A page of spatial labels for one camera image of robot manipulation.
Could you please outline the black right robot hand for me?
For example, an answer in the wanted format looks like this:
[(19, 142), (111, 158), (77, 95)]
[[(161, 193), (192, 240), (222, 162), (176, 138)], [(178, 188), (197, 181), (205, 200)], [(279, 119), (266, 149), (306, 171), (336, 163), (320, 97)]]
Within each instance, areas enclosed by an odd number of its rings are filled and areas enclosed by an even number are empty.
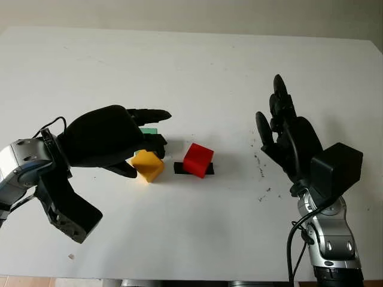
[(323, 147), (311, 123), (297, 116), (291, 95), (279, 74), (273, 79), (273, 89), (269, 99), (272, 118), (267, 120), (262, 112), (256, 112), (261, 150), (282, 167), (293, 183), (291, 196), (298, 197), (309, 187), (311, 159), (323, 151)]

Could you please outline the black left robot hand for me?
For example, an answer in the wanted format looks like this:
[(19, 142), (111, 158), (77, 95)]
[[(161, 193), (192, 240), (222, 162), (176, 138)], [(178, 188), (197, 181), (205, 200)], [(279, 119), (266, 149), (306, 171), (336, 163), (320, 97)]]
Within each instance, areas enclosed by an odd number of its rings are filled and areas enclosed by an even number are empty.
[(78, 117), (57, 139), (72, 167), (99, 167), (136, 178), (136, 169), (126, 160), (142, 149), (163, 159), (167, 144), (162, 135), (146, 135), (140, 127), (169, 118), (171, 114), (162, 109), (111, 105)]

